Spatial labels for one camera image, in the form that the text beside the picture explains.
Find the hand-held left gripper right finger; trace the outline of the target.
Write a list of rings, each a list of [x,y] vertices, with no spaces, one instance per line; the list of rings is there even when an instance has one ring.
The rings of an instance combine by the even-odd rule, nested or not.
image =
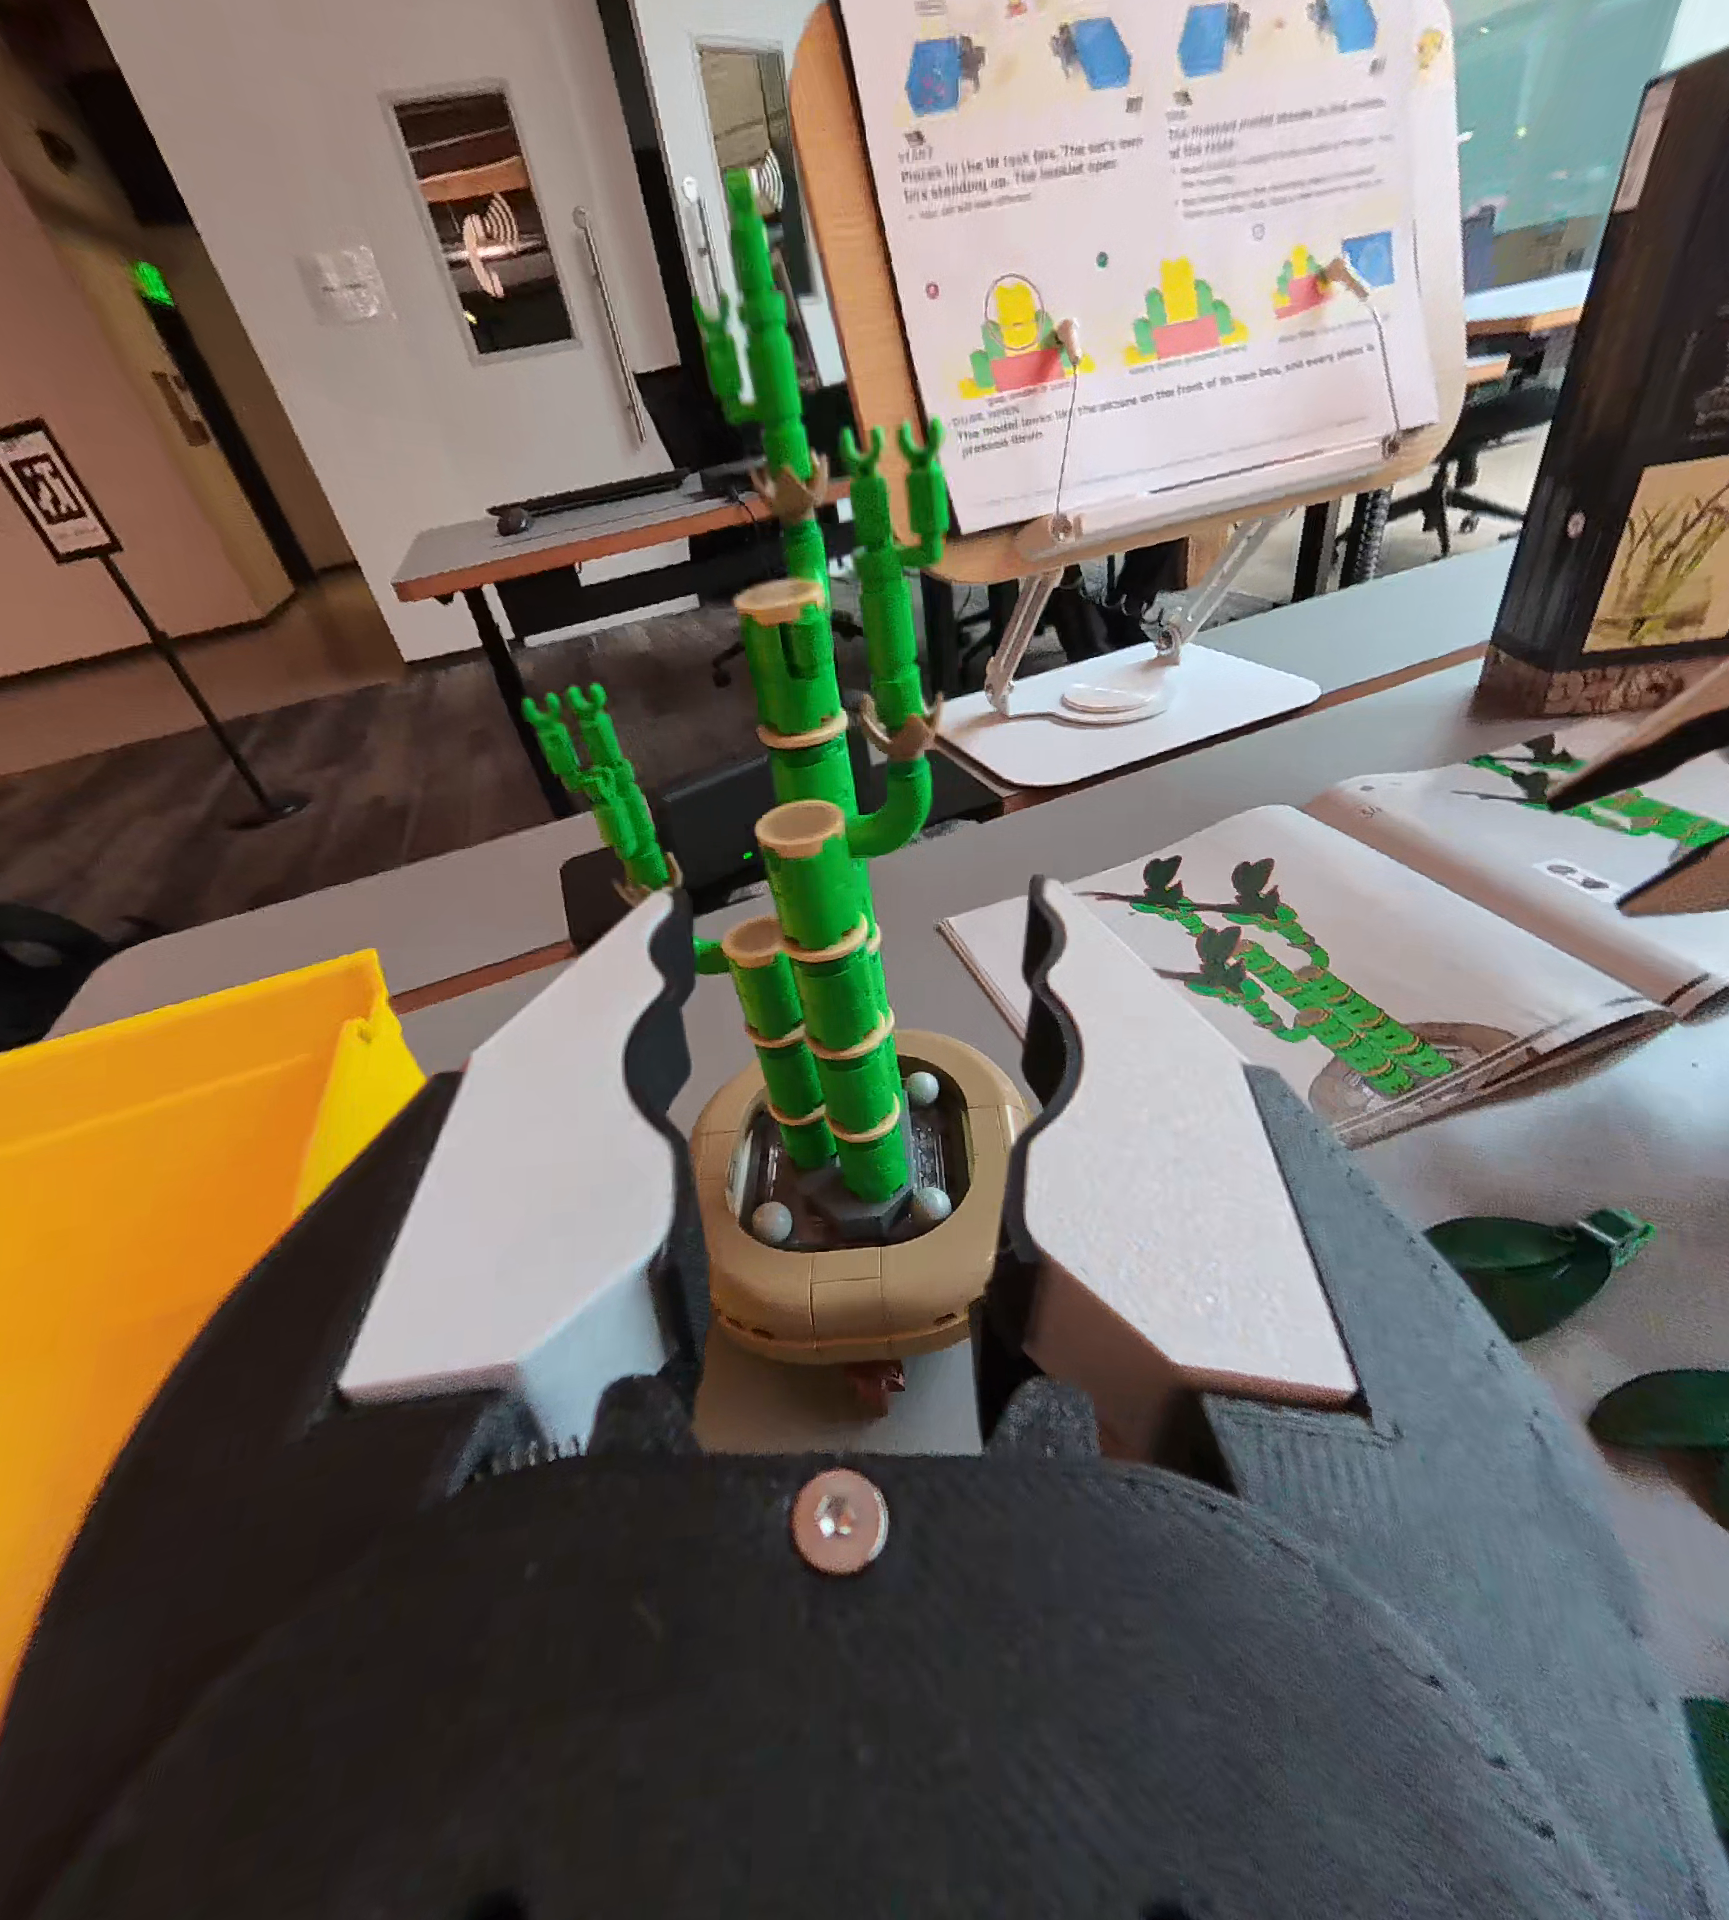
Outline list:
[[[1024,1355],[1100,1412],[1340,1412],[1357,1368],[1259,1109],[1273,1087],[1061,881],[1022,941],[1040,1102],[1008,1170]]]

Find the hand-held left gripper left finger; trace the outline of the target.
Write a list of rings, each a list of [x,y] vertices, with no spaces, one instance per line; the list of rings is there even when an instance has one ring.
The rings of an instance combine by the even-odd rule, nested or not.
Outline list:
[[[691,906],[642,899],[474,1049],[355,1337],[355,1403],[491,1389],[558,1450],[604,1393],[700,1358],[696,1213],[671,1109],[691,1078]]]

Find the lego instruction booklet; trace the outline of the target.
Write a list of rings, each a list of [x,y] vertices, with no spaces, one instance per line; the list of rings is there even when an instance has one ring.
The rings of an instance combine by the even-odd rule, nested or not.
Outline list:
[[[1552,809],[1636,732],[1599,716],[1257,806],[1077,896],[1347,1145],[1729,1013],[1729,912],[1620,902],[1729,838],[1729,764]]]

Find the lego bamboo plant model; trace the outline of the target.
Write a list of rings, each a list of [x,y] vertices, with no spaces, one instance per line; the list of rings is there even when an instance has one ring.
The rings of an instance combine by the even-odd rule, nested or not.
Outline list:
[[[908,575],[941,561],[948,494],[941,424],[905,424],[903,542],[881,432],[842,429],[854,575],[871,690],[839,688],[821,510],[829,462],[805,424],[787,292],[748,169],[725,175],[738,300],[700,307],[710,390],[754,424],[754,491],[783,575],[733,597],[774,804],[757,817],[770,912],[693,944],[733,986],[754,1067],[710,1097],[691,1136],[710,1321],[738,1347],[836,1368],[886,1418],[905,1360],[973,1334],[1000,1251],[1024,1100],[983,1052],[899,1031],[871,867],[919,838],[934,804],[941,703],[916,665]]]

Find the black lego set box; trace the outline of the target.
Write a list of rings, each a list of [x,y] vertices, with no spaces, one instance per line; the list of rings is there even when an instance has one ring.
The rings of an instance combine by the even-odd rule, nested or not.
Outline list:
[[[1729,47],[1644,87],[1496,626],[1491,716],[1660,707],[1729,659]]]

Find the black desk mat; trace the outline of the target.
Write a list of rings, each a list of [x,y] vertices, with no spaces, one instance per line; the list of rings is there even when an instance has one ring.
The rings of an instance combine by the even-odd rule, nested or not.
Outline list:
[[[597,844],[561,867],[564,938],[574,954],[594,948],[655,888],[632,878],[617,854]]]

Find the black office chair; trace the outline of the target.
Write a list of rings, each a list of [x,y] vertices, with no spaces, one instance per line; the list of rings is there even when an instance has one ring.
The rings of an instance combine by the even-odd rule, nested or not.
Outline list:
[[[1427,487],[1404,500],[1392,500],[1389,491],[1362,494],[1354,500],[1338,582],[1350,590],[1378,575],[1385,538],[1396,519],[1415,517],[1436,538],[1440,558],[1453,551],[1453,532],[1469,535],[1479,519],[1523,526],[1520,509],[1507,509],[1475,494],[1476,465],[1485,449],[1533,429],[1547,429],[1554,413],[1559,385],[1543,379],[1469,398],[1450,442],[1440,449]]]

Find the black box device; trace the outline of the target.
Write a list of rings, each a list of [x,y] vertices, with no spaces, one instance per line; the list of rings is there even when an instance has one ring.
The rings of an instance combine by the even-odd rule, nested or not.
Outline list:
[[[934,748],[932,812],[925,832],[955,820],[995,820],[1000,791]],[[754,751],[738,764],[710,768],[661,788],[649,809],[668,858],[677,862],[691,906],[700,915],[719,912],[763,891],[763,862],[754,823],[774,804],[770,755]]]

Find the yellow plastic bin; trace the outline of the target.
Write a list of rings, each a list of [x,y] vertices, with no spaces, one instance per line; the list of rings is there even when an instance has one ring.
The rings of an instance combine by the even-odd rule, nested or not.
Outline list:
[[[420,1087],[375,951],[0,1052],[0,1724],[146,1408]]]

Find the wood-edged office desk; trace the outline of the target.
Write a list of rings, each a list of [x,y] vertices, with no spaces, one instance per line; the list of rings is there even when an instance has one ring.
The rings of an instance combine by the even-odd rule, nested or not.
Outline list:
[[[577,806],[525,723],[516,648],[671,601],[728,601],[783,572],[781,522],[733,468],[731,491],[710,494],[693,474],[655,494],[601,487],[529,509],[523,532],[499,514],[433,527],[413,540],[393,593],[404,606],[465,604],[542,812],[561,820]]]

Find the black keyboard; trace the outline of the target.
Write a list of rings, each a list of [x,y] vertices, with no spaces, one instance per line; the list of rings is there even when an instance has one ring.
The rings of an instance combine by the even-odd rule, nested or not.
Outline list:
[[[538,519],[545,519],[545,517],[577,514],[584,509],[610,509],[610,504],[636,501],[636,500],[645,500],[645,497],[681,494],[686,481],[689,481],[689,474],[681,468],[668,468],[661,474],[642,474],[642,475],[622,480],[622,481],[577,487],[577,491],[570,491],[570,494],[525,497],[525,500],[512,500],[512,501],[523,501],[532,510],[533,522],[538,522]],[[494,509],[488,509],[488,517],[494,519],[496,509],[503,509],[503,504],[507,504],[507,501],[494,501]]]

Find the printed instruction sheet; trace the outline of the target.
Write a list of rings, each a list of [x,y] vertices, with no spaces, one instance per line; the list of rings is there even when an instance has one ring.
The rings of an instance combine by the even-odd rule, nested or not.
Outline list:
[[[1447,2],[842,2],[961,535],[1129,526],[1436,429]]]

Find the white door with window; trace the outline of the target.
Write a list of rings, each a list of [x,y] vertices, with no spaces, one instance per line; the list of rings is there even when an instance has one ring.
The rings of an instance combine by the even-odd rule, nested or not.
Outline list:
[[[326,491],[423,665],[465,613],[401,604],[410,545],[488,504],[649,474],[632,374],[677,349],[597,2],[301,2],[281,59],[316,317]]]

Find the black floor sign stand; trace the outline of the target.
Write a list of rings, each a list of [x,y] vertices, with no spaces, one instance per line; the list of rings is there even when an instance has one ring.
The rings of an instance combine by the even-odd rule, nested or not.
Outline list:
[[[181,684],[185,703],[204,723],[204,732],[213,736],[216,748],[224,755],[226,765],[236,772],[236,781],[249,794],[249,812],[236,820],[239,832],[256,826],[275,826],[307,809],[307,797],[297,791],[274,791],[248,755],[239,748],[226,723],[210,704],[204,688],[191,678],[182,665],[175,642],[162,632],[158,617],[146,610],[140,593],[123,572],[123,540],[116,527],[97,504],[75,465],[65,456],[65,446],[40,417],[0,427],[0,481],[11,501],[33,526],[34,538],[43,542],[50,558],[58,567],[92,564],[103,568],[108,582],[118,593],[123,604],[133,616],[147,642],[150,652]]]

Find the white wall notice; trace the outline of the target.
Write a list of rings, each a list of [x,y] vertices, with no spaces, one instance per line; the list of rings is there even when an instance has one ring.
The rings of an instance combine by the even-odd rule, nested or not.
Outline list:
[[[301,290],[323,326],[396,321],[388,288],[372,248],[338,248],[297,255]]]

